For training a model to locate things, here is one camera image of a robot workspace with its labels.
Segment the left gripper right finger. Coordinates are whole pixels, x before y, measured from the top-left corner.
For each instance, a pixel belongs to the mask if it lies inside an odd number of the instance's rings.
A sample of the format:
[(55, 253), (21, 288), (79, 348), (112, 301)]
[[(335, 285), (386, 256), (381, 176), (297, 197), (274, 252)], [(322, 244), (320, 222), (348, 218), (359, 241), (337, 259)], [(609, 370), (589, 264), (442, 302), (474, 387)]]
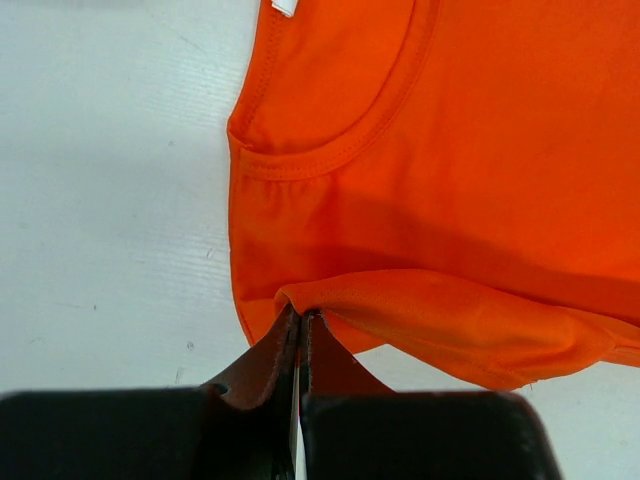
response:
[(348, 479), (377, 467), (393, 438), (378, 415), (392, 390), (336, 339), (318, 310), (304, 314), (300, 338), (300, 422), (309, 479)]

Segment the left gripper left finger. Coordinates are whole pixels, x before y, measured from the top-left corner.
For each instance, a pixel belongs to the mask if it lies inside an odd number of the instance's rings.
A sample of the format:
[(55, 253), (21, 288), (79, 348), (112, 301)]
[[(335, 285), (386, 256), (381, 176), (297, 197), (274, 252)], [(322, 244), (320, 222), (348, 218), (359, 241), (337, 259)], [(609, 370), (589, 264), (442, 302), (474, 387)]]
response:
[(206, 382), (201, 479), (293, 479), (300, 316), (286, 306), (268, 333)]

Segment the orange t shirt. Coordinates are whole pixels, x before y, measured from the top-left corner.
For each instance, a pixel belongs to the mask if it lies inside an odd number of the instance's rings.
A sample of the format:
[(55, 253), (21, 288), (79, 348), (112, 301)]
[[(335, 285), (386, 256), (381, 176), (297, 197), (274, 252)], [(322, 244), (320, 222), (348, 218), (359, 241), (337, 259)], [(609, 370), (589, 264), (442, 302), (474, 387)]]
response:
[(639, 5), (260, 5), (228, 123), (233, 297), (511, 390), (639, 363)]

